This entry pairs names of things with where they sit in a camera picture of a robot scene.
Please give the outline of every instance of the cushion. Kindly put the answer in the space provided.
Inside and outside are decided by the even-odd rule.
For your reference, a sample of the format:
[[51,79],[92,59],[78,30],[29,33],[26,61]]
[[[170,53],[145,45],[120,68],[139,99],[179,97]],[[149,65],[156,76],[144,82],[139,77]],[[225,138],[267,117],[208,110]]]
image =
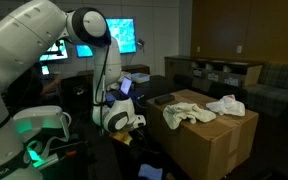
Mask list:
[[266,64],[261,71],[259,84],[288,89],[288,64]]
[[246,88],[248,107],[278,117],[288,105],[288,90],[266,85],[255,85]]

